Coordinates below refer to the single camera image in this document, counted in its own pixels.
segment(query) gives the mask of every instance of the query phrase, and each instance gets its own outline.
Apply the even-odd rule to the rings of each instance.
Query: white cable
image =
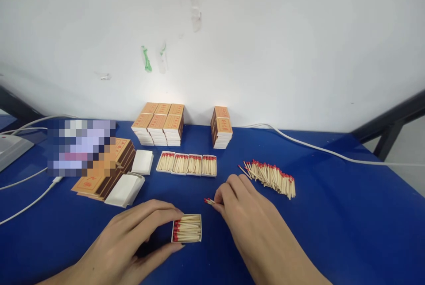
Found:
[[[24,130],[35,130],[35,129],[45,129],[45,130],[47,130],[47,128],[37,127],[37,128],[25,128],[25,129],[22,129],[20,131],[24,131]],[[16,130],[9,130],[9,131],[0,132],[0,135],[4,135],[6,133],[13,132],[13,131],[16,131]],[[4,190],[4,189],[10,188],[12,186],[18,185],[19,183],[25,182],[26,180],[29,180],[29,179],[35,177],[36,175],[39,175],[41,172],[46,171],[46,170],[47,170],[47,168],[44,168],[43,170],[40,170],[39,172],[37,172],[36,174],[33,174],[32,176],[30,176],[28,178],[25,178],[25,179],[23,179],[21,181],[15,182],[15,183],[13,183],[11,185],[7,185],[7,186],[4,186],[4,187],[1,187],[0,190]]]
[[[363,164],[370,164],[370,165],[375,165],[375,166],[422,166],[422,167],[425,167],[425,164],[394,163],[394,162],[375,162],[375,161],[363,161],[363,160],[351,159],[351,158],[348,158],[348,157],[343,156],[342,154],[333,152],[331,150],[327,150],[327,149],[324,149],[324,148],[313,146],[313,145],[311,145],[309,143],[305,143],[303,141],[300,141],[300,140],[296,140],[294,138],[291,138],[290,136],[284,134],[279,129],[276,129],[275,127],[273,127],[269,123],[257,123],[257,124],[250,125],[250,126],[242,126],[241,128],[254,128],[254,127],[258,127],[258,126],[269,126],[270,128],[274,129],[277,133],[279,133],[281,136],[285,137],[286,139],[289,139],[291,141],[294,141],[296,143],[299,143],[299,144],[301,144],[303,146],[307,146],[307,147],[310,147],[310,148],[313,148],[313,149],[316,149],[316,150],[319,150],[319,151],[323,151],[323,152],[327,152],[329,154],[333,154],[333,155],[335,155],[337,157],[340,157],[341,159],[344,159],[344,160],[347,160],[347,161],[350,161],[350,162],[354,162],[354,163],[363,163]]]
[[[16,135],[16,134],[17,134],[18,132],[20,132],[22,129],[24,129],[24,128],[26,128],[26,127],[28,127],[28,126],[32,125],[32,124],[35,124],[35,123],[37,123],[37,122],[44,121],[44,120],[51,119],[51,118],[59,118],[59,117],[76,118],[76,117],[74,117],[74,116],[70,116],[70,115],[54,115],[54,116],[47,116],[47,117],[43,117],[43,118],[40,118],[40,119],[37,119],[37,120],[31,121],[30,123],[27,123],[26,125],[23,125],[21,128],[17,129],[14,133],[12,133],[12,135]]]
[[[35,129],[44,129],[44,130],[48,130],[47,128],[44,128],[44,127],[25,128],[25,129],[15,129],[15,130],[8,130],[8,131],[0,132],[0,135],[4,135],[4,134],[6,134],[6,133],[14,132],[14,131],[25,131],[25,130],[35,130]]]
[[[32,207],[34,204],[36,204],[38,201],[40,201],[40,199],[43,197],[43,196],[45,196],[46,194],[47,194],[47,192],[49,192],[50,191],[50,189],[52,189],[52,187],[54,187],[54,185],[56,184],[56,183],[58,183],[60,180],[62,180],[62,178],[63,177],[56,177],[54,180],[53,180],[53,182],[52,182],[52,184],[47,188],[47,190],[46,191],[44,191],[44,193],[42,194],[42,195],[40,195],[33,203],[31,203],[30,205],[28,205],[26,208],[23,208],[21,211],[19,211],[18,213],[16,213],[15,215],[12,215],[10,218],[8,218],[8,219],[6,219],[6,220],[4,220],[4,221],[1,221],[0,222],[0,225],[2,225],[2,224],[4,224],[4,223],[6,223],[6,222],[8,222],[8,221],[10,221],[11,219],[13,219],[13,218],[15,218],[15,217],[17,217],[19,214],[21,214],[22,212],[24,212],[24,211],[26,211],[26,210],[28,210],[30,207]]]
[[[47,170],[47,168],[44,168],[43,170],[41,170],[41,171],[37,172],[36,174],[33,174],[32,176],[30,176],[30,177],[28,177],[28,178],[26,178],[26,179],[23,179],[23,180],[21,180],[21,181],[18,181],[18,182],[16,182],[16,183],[11,184],[11,185],[7,185],[7,186],[4,186],[4,187],[1,187],[1,188],[0,188],[0,190],[4,190],[4,189],[10,188],[10,187],[12,187],[12,186],[18,185],[19,183],[25,182],[26,180],[29,180],[29,179],[31,179],[31,178],[33,178],[33,177],[35,177],[36,175],[39,175],[41,172],[46,171],[46,170]]]

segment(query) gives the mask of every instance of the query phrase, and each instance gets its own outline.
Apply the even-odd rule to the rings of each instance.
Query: stack of matchboxes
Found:
[[[145,146],[180,146],[183,132],[182,104],[147,103],[132,130]]]
[[[81,177],[71,191],[99,201],[108,197],[121,176],[131,169],[136,155],[129,139],[115,138],[115,144],[111,147],[115,150],[111,148],[102,160],[93,161],[92,168],[87,169],[87,176]]]
[[[214,107],[211,119],[212,146],[214,149],[226,149],[233,136],[230,115],[227,107]]]

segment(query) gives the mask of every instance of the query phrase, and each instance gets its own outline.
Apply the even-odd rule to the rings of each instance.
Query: left hand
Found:
[[[124,211],[113,217],[74,266],[40,284],[138,285],[183,245],[169,243],[144,258],[135,252],[158,226],[182,216],[174,205],[158,200]]]

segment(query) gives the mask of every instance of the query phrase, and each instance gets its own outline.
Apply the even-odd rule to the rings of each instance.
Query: hand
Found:
[[[41,284],[138,285],[183,245],[169,243],[144,258],[135,252],[158,226],[182,216],[171,203],[158,200],[124,211],[113,217],[74,266]]]
[[[330,284],[276,207],[257,192],[247,176],[229,176],[217,189],[214,201],[213,207],[229,226],[256,284]]]

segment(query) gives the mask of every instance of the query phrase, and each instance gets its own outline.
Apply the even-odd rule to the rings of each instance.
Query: open matchbox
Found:
[[[201,236],[199,238],[199,240],[197,241],[190,241],[190,242],[180,242],[180,243],[197,243],[202,241],[202,216],[200,214],[185,214],[183,217],[185,216],[199,216],[199,222],[201,223]],[[173,221],[173,230],[171,231],[171,243],[178,243],[178,242],[174,242],[174,225],[176,224],[176,221]]]
[[[181,155],[181,156],[186,156],[187,157],[187,159],[186,159],[186,161],[185,161],[185,164],[184,164],[184,166],[183,166],[183,168],[185,169],[185,171],[184,172],[174,172],[173,171],[173,169],[174,169],[174,165],[176,164],[176,162],[177,162],[177,156],[179,156],[179,155]],[[178,174],[178,175],[186,175],[186,172],[187,172],[187,165],[189,164],[189,155],[188,154],[179,154],[179,153],[175,153],[175,155],[174,155],[174,164],[173,164],[173,166],[171,167],[171,174]]]
[[[216,173],[217,173],[217,156],[213,156],[213,155],[210,155],[210,154],[204,154],[204,155],[202,156],[202,160],[203,160],[205,157],[213,157],[213,158],[215,158],[215,160],[216,160]],[[206,173],[204,173],[204,169],[202,168],[202,176],[203,176],[203,177],[216,177],[217,175],[206,174]]]
[[[166,172],[166,173],[170,173],[171,172],[171,170],[173,169],[173,166],[174,166],[174,161],[173,161],[173,164],[172,164],[172,166],[171,166],[171,169],[170,170],[158,170],[158,166],[159,166],[159,162],[161,161],[161,158],[162,158],[162,155],[163,154],[173,154],[174,155],[174,160],[176,159],[176,153],[175,152],[172,152],[172,151],[163,151],[163,152],[161,152],[161,155],[159,156],[159,160],[158,160],[158,164],[156,165],[156,170],[158,171],[158,172]]]
[[[201,171],[200,173],[190,173],[190,172],[186,172],[187,175],[194,175],[194,176],[198,176],[200,177],[202,175],[202,155],[201,154],[189,154],[189,161],[190,161],[190,157],[201,157]]]

